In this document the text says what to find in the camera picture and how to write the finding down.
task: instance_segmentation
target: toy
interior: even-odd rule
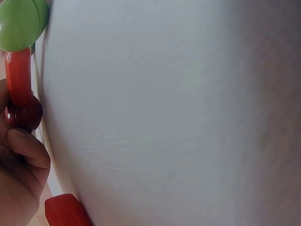
[[[0,49],[20,51],[32,45],[46,27],[46,0],[4,0],[0,4]]]
[[[46,200],[45,214],[51,226],[92,226],[84,206],[72,194]]]
[[[11,103],[5,119],[12,127],[35,130],[42,106],[32,95],[31,55],[34,43],[46,27],[46,0],[4,0],[0,4],[0,49],[5,53],[5,72]]]

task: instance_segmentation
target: red bead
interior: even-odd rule
[[[18,107],[10,103],[5,109],[5,120],[12,127],[34,131],[42,120],[42,106],[38,99],[31,95],[30,101],[24,107]]]
[[[25,106],[31,98],[31,50],[5,53],[5,71],[11,102]]]

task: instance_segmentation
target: skin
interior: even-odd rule
[[[0,111],[9,102],[0,80]],[[39,209],[50,157],[33,135],[10,128],[0,116],[0,226],[25,226]]]

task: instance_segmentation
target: red plastic cap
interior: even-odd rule
[[[47,199],[45,215],[50,226],[93,226],[84,206],[72,194]]]
[[[11,102],[18,107],[25,106],[32,95],[30,48],[6,52],[5,72]]]

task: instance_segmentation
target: white wall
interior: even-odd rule
[[[96,226],[298,219],[293,192],[274,213],[296,179],[279,170],[301,170],[282,169],[300,156],[300,16],[269,2],[53,2],[46,125],[63,187]]]

